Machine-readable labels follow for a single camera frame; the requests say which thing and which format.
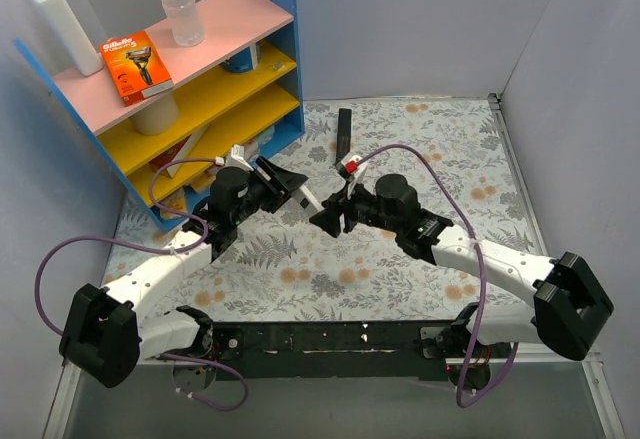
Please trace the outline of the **red white remote control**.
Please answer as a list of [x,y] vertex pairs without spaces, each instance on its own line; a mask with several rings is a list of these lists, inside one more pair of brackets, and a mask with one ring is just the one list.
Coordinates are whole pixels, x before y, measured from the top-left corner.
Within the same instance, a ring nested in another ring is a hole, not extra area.
[[306,185],[302,185],[301,187],[297,188],[292,193],[292,197],[298,202],[298,204],[301,206],[308,217],[312,217],[324,210],[321,202],[307,188]]

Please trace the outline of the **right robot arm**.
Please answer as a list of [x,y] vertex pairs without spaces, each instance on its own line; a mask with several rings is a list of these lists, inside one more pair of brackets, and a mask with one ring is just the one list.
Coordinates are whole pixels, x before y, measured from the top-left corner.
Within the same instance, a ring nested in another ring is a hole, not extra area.
[[417,191],[402,175],[382,176],[373,191],[351,181],[308,207],[311,223],[333,237],[358,224],[390,231],[408,256],[484,277],[517,297],[518,303],[498,310],[469,306],[458,316],[452,342],[464,356],[495,343],[539,343],[580,361],[614,311],[581,256],[566,252],[553,259],[473,239],[451,220],[422,208]]

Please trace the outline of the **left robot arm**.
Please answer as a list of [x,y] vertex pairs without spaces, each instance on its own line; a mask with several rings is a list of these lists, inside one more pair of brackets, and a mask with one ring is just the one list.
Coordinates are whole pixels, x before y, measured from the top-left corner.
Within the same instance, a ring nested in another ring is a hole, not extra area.
[[59,344],[61,356],[107,388],[122,383],[141,360],[163,354],[205,357],[213,348],[207,314],[190,306],[156,318],[148,313],[178,283],[228,249],[242,222],[258,211],[276,212],[299,195],[307,179],[264,158],[255,167],[222,168],[208,197],[161,254],[106,287],[87,284],[75,293]]

